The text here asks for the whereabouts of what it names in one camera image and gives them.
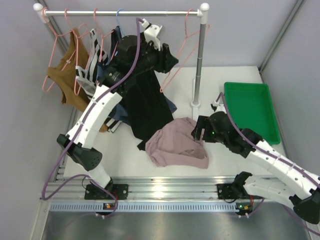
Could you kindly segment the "pink tank top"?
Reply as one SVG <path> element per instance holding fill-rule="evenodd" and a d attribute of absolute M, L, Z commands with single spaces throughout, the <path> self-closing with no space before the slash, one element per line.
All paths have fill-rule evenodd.
<path fill-rule="evenodd" d="M 209 167 L 209 156 L 202 141 L 194 140 L 191 133 L 196 121 L 189 117 L 176 118 L 146 142 L 145 152 L 158 167 Z"/>

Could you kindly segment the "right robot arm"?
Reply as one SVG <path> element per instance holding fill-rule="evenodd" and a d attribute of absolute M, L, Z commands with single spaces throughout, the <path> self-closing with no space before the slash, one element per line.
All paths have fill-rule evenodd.
<path fill-rule="evenodd" d="M 195 140 L 224 145 L 230 152 L 258 164 L 276 178 L 267 179 L 245 171 L 237 174 L 231 189 L 238 199 L 248 195 L 269 199 L 292 209 L 304 221 L 319 224 L 318 175 L 284 157 L 251 129 L 236 129 L 224 110 L 211 116 L 200 115 L 191 135 Z"/>

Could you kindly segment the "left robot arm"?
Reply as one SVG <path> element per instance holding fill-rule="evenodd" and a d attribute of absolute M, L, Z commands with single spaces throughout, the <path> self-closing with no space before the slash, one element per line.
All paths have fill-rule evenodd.
<path fill-rule="evenodd" d="M 167 43 L 157 45 L 142 34 L 127 35 L 116 47 L 117 54 L 105 67 L 92 99 L 80 119 L 57 143 L 61 157 L 69 156 L 86 173 L 95 192 L 103 199 L 113 194 L 113 180 L 101 164 L 103 154 L 93 147 L 100 127 L 145 74 L 168 73 L 179 60 Z"/>

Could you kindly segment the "black tank top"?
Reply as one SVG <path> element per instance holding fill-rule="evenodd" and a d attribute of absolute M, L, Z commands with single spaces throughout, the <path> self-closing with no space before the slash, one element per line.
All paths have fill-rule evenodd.
<path fill-rule="evenodd" d="M 154 70 L 146 71 L 136 77 L 120 104 L 127 112 L 122 122 L 131 127 L 135 138 L 141 140 L 137 145 L 145 150 L 148 140 L 166 124 L 174 120 L 165 95 L 160 92 L 160 83 Z"/>

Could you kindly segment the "navy blue tank top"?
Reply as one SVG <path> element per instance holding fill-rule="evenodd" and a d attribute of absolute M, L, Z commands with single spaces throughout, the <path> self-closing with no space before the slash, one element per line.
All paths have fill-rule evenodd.
<path fill-rule="evenodd" d="M 111 47 L 110 47 L 110 58 L 107 60 L 106 64 L 102 64 L 102 62 L 98 63 L 97 67 L 97 77 L 96 80 L 99 81 L 102 77 L 104 70 L 107 68 L 107 64 L 110 62 L 111 57 L 116 49 L 116 44 L 120 43 L 122 40 L 121 28 L 117 26 L 113 33 L 111 34 Z M 123 122 L 127 125 L 130 125 L 129 117 L 127 110 L 125 109 L 125 104 L 120 102 L 118 103 L 111 111 L 107 119 L 105 120 L 105 124 L 108 128 L 111 128 L 112 124 L 117 124 L 118 122 Z"/>

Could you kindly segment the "black white striped top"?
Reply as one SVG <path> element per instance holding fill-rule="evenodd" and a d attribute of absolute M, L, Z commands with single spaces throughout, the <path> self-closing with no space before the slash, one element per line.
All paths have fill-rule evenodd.
<path fill-rule="evenodd" d="M 76 81 L 84 90 L 87 95 L 87 98 L 91 100 L 96 91 L 96 81 L 98 79 L 98 66 L 105 66 L 108 63 L 108 54 L 102 49 L 98 38 L 97 31 L 93 28 L 89 32 L 90 36 L 90 44 L 91 50 L 89 54 L 89 58 L 85 68 L 77 65 L 75 67 L 76 70 Z M 104 122 L 104 129 L 102 132 L 111 132 L 114 133 L 119 125 L 121 124 L 121 120 L 119 120 L 119 116 L 116 115 L 117 110 L 119 110 L 120 105 L 117 104 L 106 118 Z"/>

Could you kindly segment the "brown tank top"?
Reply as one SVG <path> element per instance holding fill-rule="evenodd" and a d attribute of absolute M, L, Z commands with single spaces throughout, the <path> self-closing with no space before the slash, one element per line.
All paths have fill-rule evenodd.
<path fill-rule="evenodd" d="M 76 40 L 72 31 L 69 34 L 69 46 L 66 53 L 55 67 L 48 67 L 46 78 L 50 78 L 62 92 L 61 103 L 63 105 L 71 105 L 80 112 L 84 112 L 88 106 L 88 99 L 85 91 L 81 88 L 79 95 L 74 94 L 74 81 L 76 77 Z M 78 40 L 78 65 L 85 68 L 89 59 L 90 52 L 87 52 L 82 39 Z"/>

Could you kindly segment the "pink hanger far left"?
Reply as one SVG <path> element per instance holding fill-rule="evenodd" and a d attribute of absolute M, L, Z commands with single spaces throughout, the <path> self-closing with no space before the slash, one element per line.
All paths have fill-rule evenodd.
<path fill-rule="evenodd" d="M 65 39 L 65 36 L 70 34 L 70 31 L 63 33 L 59 26 L 57 25 L 56 21 L 53 19 L 52 15 L 47 15 L 47 11 L 49 11 L 47 6 L 42 6 L 41 9 L 37 10 L 37 14 L 40 17 L 41 21 L 46 25 L 46 27 L 49 29 L 49 32 L 51 33 L 54 43 L 49 59 L 48 66 L 51 67 L 52 60 L 55 54 L 56 47 L 58 46 L 60 48 L 60 51 L 62 53 L 66 53 L 67 51 L 67 42 Z"/>

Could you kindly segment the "green plastic tray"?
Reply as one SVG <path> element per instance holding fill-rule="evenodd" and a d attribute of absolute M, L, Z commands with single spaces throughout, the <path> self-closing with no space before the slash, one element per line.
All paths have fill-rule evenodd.
<path fill-rule="evenodd" d="M 267 84 L 226 82 L 224 96 L 230 115 L 239 128 L 253 130 L 270 145 L 281 143 L 276 114 Z"/>

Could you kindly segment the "white metal clothes rack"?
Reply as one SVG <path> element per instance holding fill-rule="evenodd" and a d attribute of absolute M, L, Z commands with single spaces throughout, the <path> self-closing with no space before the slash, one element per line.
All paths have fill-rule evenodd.
<path fill-rule="evenodd" d="M 206 32 L 209 29 L 208 17 L 210 5 L 206 2 L 202 3 L 199 6 L 198 10 L 188 10 L 188 11 L 103 11 L 103 10 L 64 10 L 64 11 L 53 11 L 48 10 L 45 7 L 45 3 L 42 0 L 36 1 L 33 5 L 33 9 L 41 19 L 44 24 L 50 22 L 49 17 L 51 16 L 93 16 L 93 17 L 110 17 L 110 16 L 126 16 L 126 17 L 168 17 L 168 16 L 196 16 L 199 18 L 200 27 L 199 31 L 199 40 L 197 46 L 193 51 L 197 50 L 197 62 L 196 62 L 196 73 L 195 79 L 193 80 L 193 100 L 191 102 L 192 109 L 192 118 L 196 120 L 199 116 L 199 109 L 201 106 L 199 97 L 200 97 L 200 83 L 201 83 L 201 74 L 203 66 L 203 53 L 205 45 L 205 36 Z"/>

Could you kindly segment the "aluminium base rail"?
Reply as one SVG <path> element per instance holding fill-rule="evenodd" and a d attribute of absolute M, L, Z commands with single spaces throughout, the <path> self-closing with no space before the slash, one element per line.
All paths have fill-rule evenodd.
<path fill-rule="evenodd" d="M 218 184 L 232 183 L 233 177 L 113 177 L 114 184 L 127 184 L 127 200 L 216 200 Z M 84 200 L 84 187 L 90 182 L 83 177 L 70 181 L 58 179 L 48 183 L 45 197 L 53 200 Z"/>

